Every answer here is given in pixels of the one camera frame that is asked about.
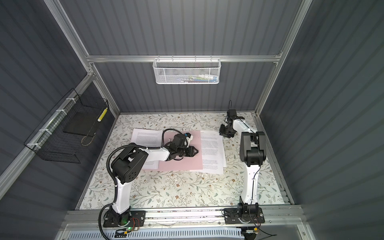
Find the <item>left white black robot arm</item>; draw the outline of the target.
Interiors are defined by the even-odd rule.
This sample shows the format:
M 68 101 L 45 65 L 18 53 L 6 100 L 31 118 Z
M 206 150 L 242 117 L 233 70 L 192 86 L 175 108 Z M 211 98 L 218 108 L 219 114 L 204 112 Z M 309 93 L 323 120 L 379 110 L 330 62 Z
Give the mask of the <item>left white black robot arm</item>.
M 102 207 L 98 216 L 98 228 L 101 236 L 108 240 L 104 232 L 104 223 L 119 227 L 127 235 L 144 225 L 145 211 L 139 215 L 131 213 L 130 192 L 134 180 L 139 175 L 145 163 L 181 161 L 193 158 L 199 150 L 191 146 L 193 135 L 182 133 L 176 129 L 165 129 L 162 132 L 159 147 L 147 147 L 129 143 L 116 148 L 106 160 L 106 168 L 114 182 L 113 202 Z

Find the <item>printed paper sheet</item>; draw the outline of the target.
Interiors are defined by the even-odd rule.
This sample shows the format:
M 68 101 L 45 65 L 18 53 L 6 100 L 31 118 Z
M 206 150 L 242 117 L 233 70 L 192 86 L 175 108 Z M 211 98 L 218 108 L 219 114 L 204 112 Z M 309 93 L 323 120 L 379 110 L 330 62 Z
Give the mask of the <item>printed paper sheet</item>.
M 160 147 L 162 138 L 161 130 L 134 129 L 131 143 L 144 146 L 143 150 L 148 153 L 148 157 L 143 165 L 143 170 L 157 170 L 159 162 L 166 159 L 165 150 L 149 149 L 149 147 Z

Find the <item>pink folder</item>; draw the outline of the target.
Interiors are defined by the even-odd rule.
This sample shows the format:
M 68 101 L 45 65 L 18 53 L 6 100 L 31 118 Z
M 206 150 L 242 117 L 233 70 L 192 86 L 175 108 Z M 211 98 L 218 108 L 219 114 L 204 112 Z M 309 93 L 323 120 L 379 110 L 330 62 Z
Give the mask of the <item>pink folder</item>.
M 159 162 L 158 171 L 197 171 L 203 169 L 202 140 L 200 131 L 181 132 L 165 129 L 162 147 L 170 152 L 164 162 Z

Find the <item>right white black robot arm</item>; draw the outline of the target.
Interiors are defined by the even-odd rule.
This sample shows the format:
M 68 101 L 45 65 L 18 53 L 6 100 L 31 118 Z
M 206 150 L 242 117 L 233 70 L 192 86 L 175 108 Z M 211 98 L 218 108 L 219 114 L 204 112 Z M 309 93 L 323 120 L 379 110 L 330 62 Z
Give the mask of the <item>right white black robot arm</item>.
M 237 115 L 236 110 L 230 109 L 227 111 L 225 124 L 220 126 L 219 134 L 225 138 L 233 138 L 235 134 L 240 135 L 239 156 L 244 164 L 245 175 L 244 187 L 234 217 L 240 222 L 264 223 L 257 191 L 260 169 L 267 158 L 265 133 L 253 129 L 244 117 Z

